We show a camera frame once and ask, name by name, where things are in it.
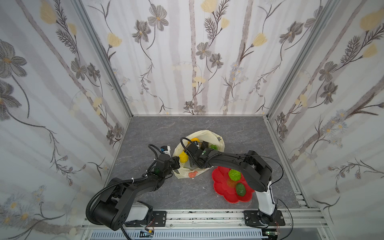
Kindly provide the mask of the pale yellow plastic bag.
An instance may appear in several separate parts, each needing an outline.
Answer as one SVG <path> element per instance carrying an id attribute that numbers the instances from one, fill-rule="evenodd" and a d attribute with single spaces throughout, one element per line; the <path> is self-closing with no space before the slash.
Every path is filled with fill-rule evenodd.
<path id="1" fill-rule="evenodd" d="M 192 138 L 198 138 L 200 142 L 208 142 L 210 145 L 217 145 L 218 151 L 223 152 L 225 150 L 225 142 L 223 138 L 209 130 L 201 130 L 194 132 L 188 136 L 186 136 L 187 139 Z M 172 157 L 178 157 L 181 152 L 184 151 L 184 148 L 182 147 L 181 143 L 179 143 L 174 153 L 172 154 Z M 174 170 L 174 175 L 178 179 L 193 179 L 198 175 L 201 175 L 202 173 L 206 172 L 208 169 L 200 169 L 197 165 L 194 165 L 194 163 L 189 158 L 188 162 L 185 164 L 180 163 L 180 168 L 178 170 Z"/>

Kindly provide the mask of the red flower-shaped plastic bowl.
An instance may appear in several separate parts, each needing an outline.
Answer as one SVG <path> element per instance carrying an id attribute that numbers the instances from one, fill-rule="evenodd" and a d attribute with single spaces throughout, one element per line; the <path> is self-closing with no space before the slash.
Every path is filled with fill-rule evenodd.
<path id="1" fill-rule="evenodd" d="M 240 181 L 232 181 L 228 176 L 229 170 L 231 169 L 224 167 L 217 167 L 213 170 L 212 178 L 214 181 L 215 192 L 220 196 L 223 196 L 227 202 L 232 204 L 236 204 L 238 202 L 249 202 L 253 197 L 254 190 L 249 187 L 243 175 Z M 242 183 L 246 187 L 247 193 L 244 197 L 239 197 L 236 194 L 235 187 L 238 183 Z"/>

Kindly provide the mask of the bright green fake fruit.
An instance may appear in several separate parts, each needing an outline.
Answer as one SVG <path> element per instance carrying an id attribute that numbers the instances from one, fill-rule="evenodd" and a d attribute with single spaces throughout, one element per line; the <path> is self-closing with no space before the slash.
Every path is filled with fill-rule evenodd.
<path id="1" fill-rule="evenodd" d="M 229 170 L 228 176 L 234 182 L 240 181 L 242 178 L 241 172 L 233 170 L 233 169 Z"/>

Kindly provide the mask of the dark green fake fruit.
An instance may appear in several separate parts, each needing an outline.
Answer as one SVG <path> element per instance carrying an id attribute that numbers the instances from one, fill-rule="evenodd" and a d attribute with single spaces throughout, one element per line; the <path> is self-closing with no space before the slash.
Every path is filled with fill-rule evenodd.
<path id="1" fill-rule="evenodd" d="M 242 183 L 238 183 L 235 187 L 236 189 L 236 194 L 239 196 L 239 197 L 244 197 L 247 193 L 247 190 L 246 190 L 246 187 L 244 184 Z"/>

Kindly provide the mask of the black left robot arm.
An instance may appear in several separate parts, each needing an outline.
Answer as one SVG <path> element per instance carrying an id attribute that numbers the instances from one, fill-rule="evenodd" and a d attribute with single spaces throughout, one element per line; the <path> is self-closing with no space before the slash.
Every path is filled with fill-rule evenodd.
<path id="1" fill-rule="evenodd" d="M 128 220 L 136 196 L 157 191 L 173 170 L 180 168 L 178 157 L 172 157 L 169 146 L 160 148 L 149 144 L 155 154 L 154 162 L 142 177 L 137 179 L 112 179 L 98 191 L 86 206 L 87 220 L 113 231 L 120 229 Z"/>

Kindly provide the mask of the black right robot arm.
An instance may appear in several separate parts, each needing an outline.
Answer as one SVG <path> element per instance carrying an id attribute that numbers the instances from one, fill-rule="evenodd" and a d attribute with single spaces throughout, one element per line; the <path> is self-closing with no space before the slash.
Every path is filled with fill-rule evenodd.
<path id="1" fill-rule="evenodd" d="M 192 162 L 201 169 L 216 166 L 240 172 L 248 186 L 256 192 L 259 203 L 256 224 L 267 228 L 276 221 L 278 207 L 272 192 L 273 170 L 264 157 L 254 151 L 230 154 L 204 146 L 199 147 L 187 138 L 181 138 L 181 146 Z"/>

